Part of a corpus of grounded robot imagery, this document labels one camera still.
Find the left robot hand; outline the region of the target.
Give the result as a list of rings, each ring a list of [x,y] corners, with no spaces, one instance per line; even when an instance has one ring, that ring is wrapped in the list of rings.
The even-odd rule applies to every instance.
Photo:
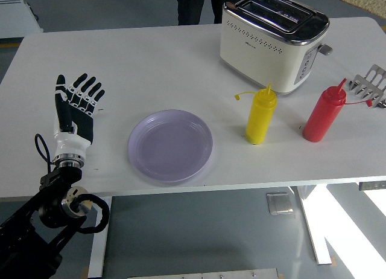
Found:
[[[92,115],[104,94],[102,84],[86,73],[70,84],[66,83],[64,75],[57,77],[54,94],[56,156],[86,156],[86,149],[93,143]]]

